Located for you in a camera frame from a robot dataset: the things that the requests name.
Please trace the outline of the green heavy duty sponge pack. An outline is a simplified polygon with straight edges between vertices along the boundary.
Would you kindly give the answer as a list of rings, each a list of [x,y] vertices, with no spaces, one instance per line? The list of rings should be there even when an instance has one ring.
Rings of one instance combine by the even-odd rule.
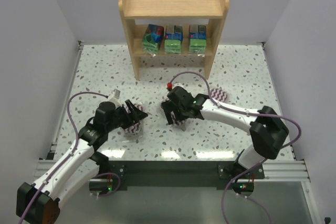
[[[183,27],[167,25],[164,38],[164,51],[166,54],[180,54],[182,51]]]

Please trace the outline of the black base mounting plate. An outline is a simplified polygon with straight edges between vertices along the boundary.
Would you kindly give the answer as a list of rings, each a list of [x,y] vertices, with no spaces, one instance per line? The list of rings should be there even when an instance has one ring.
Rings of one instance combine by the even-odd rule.
[[[215,187],[222,190],[236,175],[234,161],[110,161],[107,172],[128,187]]]

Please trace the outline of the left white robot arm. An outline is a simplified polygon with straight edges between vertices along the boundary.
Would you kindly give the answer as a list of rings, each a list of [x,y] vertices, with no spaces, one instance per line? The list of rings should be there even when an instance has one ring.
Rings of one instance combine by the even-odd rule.
[[[128,129],[148,117],[129,100],[125,103],[100,103],[63,157],[39,179],[19,187],[16,214],[20,223],[55,223],[65,203],[86,181],[109,175],[108,158],[98,152],[108,134],[118,128]]]

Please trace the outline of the green sponge pack white label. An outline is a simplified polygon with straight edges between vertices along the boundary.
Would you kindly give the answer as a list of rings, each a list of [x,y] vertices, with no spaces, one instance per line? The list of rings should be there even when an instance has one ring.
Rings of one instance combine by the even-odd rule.
[[[206,50],[206,26],[190,25],[189,29],[189,52],[203,54]]]

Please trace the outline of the wooden two-tier shelf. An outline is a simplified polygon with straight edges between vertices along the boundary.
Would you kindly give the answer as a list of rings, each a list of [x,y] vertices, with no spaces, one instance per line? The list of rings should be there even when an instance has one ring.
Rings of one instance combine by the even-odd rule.
[[[141,40],[146,25],[137,19],[154,21],[167,19],[208,19],[207,45],[204,56],[204,75],[209,77],[229,10],[229,0],[118,0],[120,17],[130,53],[134,76],[139,80]]]

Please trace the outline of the green sponge pack dark label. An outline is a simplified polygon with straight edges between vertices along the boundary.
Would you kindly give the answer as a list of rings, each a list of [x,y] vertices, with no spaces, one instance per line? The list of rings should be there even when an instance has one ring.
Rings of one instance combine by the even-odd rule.
[[[164,36],[164,27],[148,24],[142,38],[142,49],[146,53],[158,53]]]

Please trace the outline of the purple wavy sponge pack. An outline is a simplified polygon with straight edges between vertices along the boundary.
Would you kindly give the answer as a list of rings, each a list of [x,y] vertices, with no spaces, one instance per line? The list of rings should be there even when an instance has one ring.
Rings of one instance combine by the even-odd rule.
[[[143,108],[142,104],[136,103],[136,104],[134,104],[134,106],[137,109],[139,109],[140,111],[143,112],[144,108]],[[127,113],[130,113],[130,109],[127,106],[125,106],[125,109],[126,109]],[[138,132],[124,132],[124,136],[125,137],[131,138],[131,137],[138,136],[138,135],[140,135],[142,133],[142,130],[143,130],[143,123],[142,123],[142,121],[135,121],[135,122],[133,122],[132,125],[134,125],[136,123],[139,123],[139,131]]]
[[[161,103],[161,109],[166,117],[168,125],[182,127],[187,117],[183,116],[178,107],[172,101],[166,99]]]
[[[227,99],[227,92],[220,88],[212,88],[209,96],[219,102],[225,102]]]

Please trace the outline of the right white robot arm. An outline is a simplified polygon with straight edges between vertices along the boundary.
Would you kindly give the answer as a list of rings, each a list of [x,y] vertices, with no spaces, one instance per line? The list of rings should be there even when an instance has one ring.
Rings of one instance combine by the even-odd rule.
[[[179,86],[169,91],[161,108],[169,125],[187,119],[200,119],[224,123],[248,133],[252,144],[226,169],[231,176],[254,168],[265,159],[276,159],[289,134],[284,122],[269,106],[261,110],[234,105],[225,107],[224,103],[209,95],[197,94],[194,97]]]

